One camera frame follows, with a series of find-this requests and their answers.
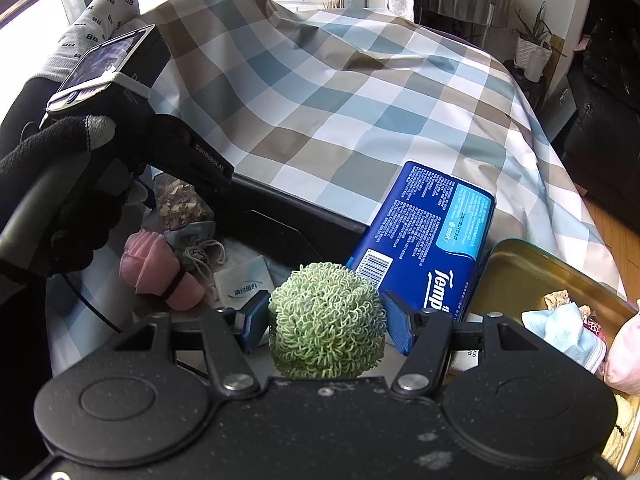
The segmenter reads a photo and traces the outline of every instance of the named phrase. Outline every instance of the barcode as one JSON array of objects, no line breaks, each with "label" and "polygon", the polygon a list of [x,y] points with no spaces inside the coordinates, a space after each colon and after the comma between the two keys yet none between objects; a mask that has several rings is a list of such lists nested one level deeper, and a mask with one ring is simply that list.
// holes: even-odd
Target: barcode
[{"label": "barcode", "polygon": [[393,263],[393,258],[389,258],[386,254],[367,249],[363,259],[358,264],[356,274],[366,276],[371,280],[373,286],[378,288],[382,280],[385,279],[386,272]]}]

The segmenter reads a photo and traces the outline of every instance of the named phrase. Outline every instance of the black elastic band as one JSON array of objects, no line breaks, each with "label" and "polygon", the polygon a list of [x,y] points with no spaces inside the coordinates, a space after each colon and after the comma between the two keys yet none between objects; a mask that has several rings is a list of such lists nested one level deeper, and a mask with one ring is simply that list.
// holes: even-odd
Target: black elastic band
[{"label": "black elastic band", "polygon": [[182,266],[182,264],[180,264],[180,269],[178,270],[178,274],[175,275],[171,283],[169,283],[169,286],[166,288],[166,291],[164,291],[162,293],[162,296],[160,296],[160,299],[162,301],[168,300],[169,296],[171,296],[175,292],[175,289],[178,288],[178,285],[180,285],[180,282],[182,281],[186,272],[187,272],[187,269],[185,269]]}]

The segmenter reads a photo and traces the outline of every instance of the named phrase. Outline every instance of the light blue label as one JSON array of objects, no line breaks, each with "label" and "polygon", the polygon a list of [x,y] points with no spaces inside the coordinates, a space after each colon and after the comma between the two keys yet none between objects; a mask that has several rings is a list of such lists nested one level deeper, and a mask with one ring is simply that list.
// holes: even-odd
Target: light blue label
[{"label": "light blue label", "polygon": [[490,208],[488,197],[458,184],[436,246],[447,253],[466,254],[475,260]]}]

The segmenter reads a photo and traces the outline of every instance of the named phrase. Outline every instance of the device screen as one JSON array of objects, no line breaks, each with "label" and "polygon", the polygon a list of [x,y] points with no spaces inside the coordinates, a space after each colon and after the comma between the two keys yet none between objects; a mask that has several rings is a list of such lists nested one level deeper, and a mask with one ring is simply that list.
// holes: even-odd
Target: device screen
[{"label": "device screen", "polygon": [[80,83],[91,81],[91,79],[95,79],[104,74],[116,72],[127,57],[127,54],[132,51],[144,33],[145,31],[141,30],[137,34],[127,36],[119,41],[114,41],[113,43],[97,48],[91,54],[82,58],[58,91],[60,92]]}]

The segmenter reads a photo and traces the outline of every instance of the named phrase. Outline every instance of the wooden floor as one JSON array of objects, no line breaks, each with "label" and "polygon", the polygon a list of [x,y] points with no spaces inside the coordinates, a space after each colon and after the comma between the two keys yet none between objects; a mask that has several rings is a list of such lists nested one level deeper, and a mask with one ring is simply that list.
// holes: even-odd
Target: wooden floor
[{"label": "wooden floor", "polygon": [[640,236],[590,200],[589,195],[584,201],[604,243],[618,264],[627,299],[635,302],[640,298]]}]

